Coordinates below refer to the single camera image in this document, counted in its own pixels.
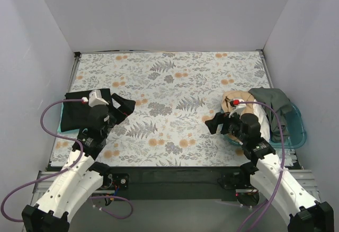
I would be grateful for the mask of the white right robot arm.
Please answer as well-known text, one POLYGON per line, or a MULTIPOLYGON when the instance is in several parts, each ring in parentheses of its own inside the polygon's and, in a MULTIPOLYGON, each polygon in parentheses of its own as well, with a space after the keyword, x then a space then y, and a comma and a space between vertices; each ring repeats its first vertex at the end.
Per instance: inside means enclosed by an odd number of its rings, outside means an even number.
POLYGON ((257 116, 251 113, 231 115, 218 112, 205 122, 211 134, 222 126, 221 134, 231 134, 242 143, 249 162, 242 165, 240 183, 255 187, 273 205, 287 224, 288 231, 334 231, 334 211, 327 202, 319 202, 281 166, 275 149, 261 136, 257 116))

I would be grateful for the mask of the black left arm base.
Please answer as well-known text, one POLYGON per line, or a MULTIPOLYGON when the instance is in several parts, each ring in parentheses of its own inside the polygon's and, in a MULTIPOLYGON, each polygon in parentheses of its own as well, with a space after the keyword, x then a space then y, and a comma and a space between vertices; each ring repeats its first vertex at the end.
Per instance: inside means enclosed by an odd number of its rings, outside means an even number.
POLYGON ((127 190, 129 187, 129 174, 126 173, 108 173, 103 176, 102 190, 127 190))

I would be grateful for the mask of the grey t shirt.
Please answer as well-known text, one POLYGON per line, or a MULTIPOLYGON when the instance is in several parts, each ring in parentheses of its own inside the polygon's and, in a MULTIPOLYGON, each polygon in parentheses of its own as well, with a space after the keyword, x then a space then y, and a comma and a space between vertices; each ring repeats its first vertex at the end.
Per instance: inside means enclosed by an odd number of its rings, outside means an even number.
MULTIPOLYGON (((283 136, 288 136, 289 133, 286 129, 287 122, 285 116, 288 112, 292 110, 292 106, 290 100, 285 95, 285 93, 278 88, 263 87, 251 88, 249 90, 249 93, 251 93, 258 102, 270 106, 275 111, 281 124, 283 136)), ((264 110, 266 112, 271 127, 271 141, 279 142, 281 140, 281 136, 278 127, 278 121, 271 110, 267 108, 264 108, 264 110)))

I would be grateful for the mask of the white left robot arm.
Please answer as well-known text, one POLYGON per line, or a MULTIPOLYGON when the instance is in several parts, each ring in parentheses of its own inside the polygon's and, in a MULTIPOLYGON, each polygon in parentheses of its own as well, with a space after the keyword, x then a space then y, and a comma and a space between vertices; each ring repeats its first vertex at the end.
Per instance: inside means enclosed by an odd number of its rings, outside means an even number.
POLYGON ((71 115, 78 135, 62 170, 45 194, 22 211, 26 231, 68 231, 74 214, 96 190, 116 191, 127 181, 96 159, 113 127, 133 113, 135 101, 115 93, 106 100, 93 90, 82 102, 82 114, 71 115))

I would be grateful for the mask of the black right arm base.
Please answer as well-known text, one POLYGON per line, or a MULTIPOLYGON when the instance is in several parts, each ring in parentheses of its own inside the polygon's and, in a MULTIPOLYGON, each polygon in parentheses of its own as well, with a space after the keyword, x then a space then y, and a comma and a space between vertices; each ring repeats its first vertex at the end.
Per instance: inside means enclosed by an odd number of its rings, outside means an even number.
POLYGON ((259 204, 259 190, 250 185, 249 178, 241 172, 223 174, 221 178, 217 179, 217 182, 224 190, 234 191, 236 200, 240 204, 247 207, 255 207, 259 204))

